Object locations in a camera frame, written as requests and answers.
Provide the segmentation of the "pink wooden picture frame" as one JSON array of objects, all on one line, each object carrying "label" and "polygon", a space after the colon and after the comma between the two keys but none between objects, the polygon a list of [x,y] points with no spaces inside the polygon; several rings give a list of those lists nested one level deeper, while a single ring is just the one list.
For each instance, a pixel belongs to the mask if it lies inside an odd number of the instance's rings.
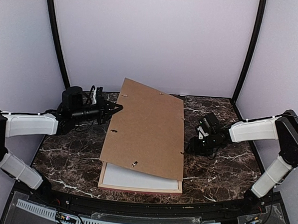
[{"label": "pink wooden picture frame", "polygon": [[156,194],[181,194],[182,193],[182,182],[178,181],[178,189],[147,189],[147,188],[132,188],[132,187],[118,187],[118,186],[112,186],[112,185],[105,185],[102,183],[103,178],[104,178],[104,173],[106,169],[106,162],[103,163],[102,169],[101,169],[101,174],[98,182],[98,187],[99,188],[106,188],[110,190],[118,190],[118,191],[127,191],[127,192],[137,192],[137,193],[156,193]]}]

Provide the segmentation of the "brown cardboard backing board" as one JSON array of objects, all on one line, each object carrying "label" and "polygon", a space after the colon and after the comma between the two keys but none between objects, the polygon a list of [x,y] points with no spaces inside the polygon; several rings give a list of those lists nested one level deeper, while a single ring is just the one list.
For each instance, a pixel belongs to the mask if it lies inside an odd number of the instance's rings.
[{"label": "brown cardboard backing board", "polygon": [[123,109],[111,120],[100,160],[181,181],[184,170],[184,101],[126,78]]}]

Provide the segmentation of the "cat and books photo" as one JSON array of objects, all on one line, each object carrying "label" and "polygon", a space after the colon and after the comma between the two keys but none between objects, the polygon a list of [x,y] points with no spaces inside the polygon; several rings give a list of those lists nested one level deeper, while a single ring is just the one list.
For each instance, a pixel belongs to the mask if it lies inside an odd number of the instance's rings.
[{"label": "cat and books photo", "polygon": [[104,178],[105,185],[118,187],[146,188],[146,189],[178,189],[178,181],[106,164]]}]

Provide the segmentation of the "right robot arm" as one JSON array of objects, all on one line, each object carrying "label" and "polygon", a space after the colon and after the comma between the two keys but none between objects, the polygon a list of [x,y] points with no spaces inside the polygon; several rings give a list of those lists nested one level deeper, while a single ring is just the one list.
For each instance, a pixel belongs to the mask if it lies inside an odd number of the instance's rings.
[{"label": "right robot arm", "polygon": [[275,116],[228,124],[220,122],[211,112],[199,120],[195,130],[196,136],[189,140],[186,152],[207,158],[214,157],[216,150],[232,143],[257,140],[279,142],[280,151],[276,159],[244,193],[244,199],[239,204],[243,214],[257,209],[260,199],[298,167],[298,115],[291,109]]}]

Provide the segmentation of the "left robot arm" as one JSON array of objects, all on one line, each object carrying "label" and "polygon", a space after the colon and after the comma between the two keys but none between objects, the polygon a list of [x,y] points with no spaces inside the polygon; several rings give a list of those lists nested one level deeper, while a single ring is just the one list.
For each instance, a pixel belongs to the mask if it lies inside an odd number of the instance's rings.
[{"label": "left robot arm", "polygon": [[104,124],[123,106],[106,100],[102,87],[91,87],[85,93],[79,86],[71,86],[62,92],[62,101],[57,109],[42,113],[6,112],[0,110],[0,169],[36,191],[36,197],[44,205],[55,201],[55,193],[50,190],[49,180],[17,158],[5,146],[11,137],[66,135],[83,121],[90,120]]}]

